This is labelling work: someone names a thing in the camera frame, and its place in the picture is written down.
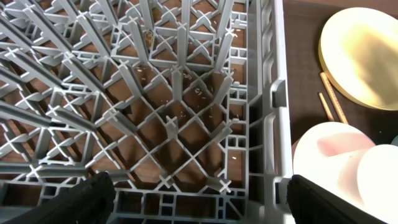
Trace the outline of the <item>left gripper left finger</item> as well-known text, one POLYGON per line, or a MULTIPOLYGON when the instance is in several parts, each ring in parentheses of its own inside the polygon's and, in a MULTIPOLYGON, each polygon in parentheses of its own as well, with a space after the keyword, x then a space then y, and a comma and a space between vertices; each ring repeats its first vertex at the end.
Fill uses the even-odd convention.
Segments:
POLYGON ((115 196, 110 175, 99 172, 6 224, 106 223, 113 211, 115 196))

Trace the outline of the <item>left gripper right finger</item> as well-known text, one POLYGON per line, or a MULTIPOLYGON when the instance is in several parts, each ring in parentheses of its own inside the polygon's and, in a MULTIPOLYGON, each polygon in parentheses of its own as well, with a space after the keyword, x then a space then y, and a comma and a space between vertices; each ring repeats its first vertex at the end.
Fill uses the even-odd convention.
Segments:
POLYGON ((289 180, 287 204, 296 224, 385 224, 301 175, 289 180))

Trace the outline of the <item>white pink bowl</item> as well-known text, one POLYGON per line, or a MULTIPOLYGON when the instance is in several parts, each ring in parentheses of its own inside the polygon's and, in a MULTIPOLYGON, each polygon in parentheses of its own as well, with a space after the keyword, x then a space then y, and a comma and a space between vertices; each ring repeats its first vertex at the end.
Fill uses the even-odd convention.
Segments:
POLYGON ((397 223, 397 146, 353 126, 326 122, 293 146, 293 172, 386 222, 397 223))

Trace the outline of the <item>light blue bowl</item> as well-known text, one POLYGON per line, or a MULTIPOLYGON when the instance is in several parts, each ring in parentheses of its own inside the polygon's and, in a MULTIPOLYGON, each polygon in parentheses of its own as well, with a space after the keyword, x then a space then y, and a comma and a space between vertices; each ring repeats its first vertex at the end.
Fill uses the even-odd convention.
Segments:
POLYGON ((398 146, 398 136, 396 136, 396 137, 392 140, 391 144, 392 144, 393 146, 398 146))

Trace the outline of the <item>yellow plate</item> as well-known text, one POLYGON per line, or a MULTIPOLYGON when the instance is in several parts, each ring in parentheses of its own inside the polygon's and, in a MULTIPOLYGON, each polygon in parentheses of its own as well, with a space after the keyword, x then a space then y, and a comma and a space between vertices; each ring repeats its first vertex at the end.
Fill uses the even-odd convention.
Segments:
POLYGON ((368 108, 397 110, 397 19, 351 7, 325 23, 318 55, 333 86, 368 108))

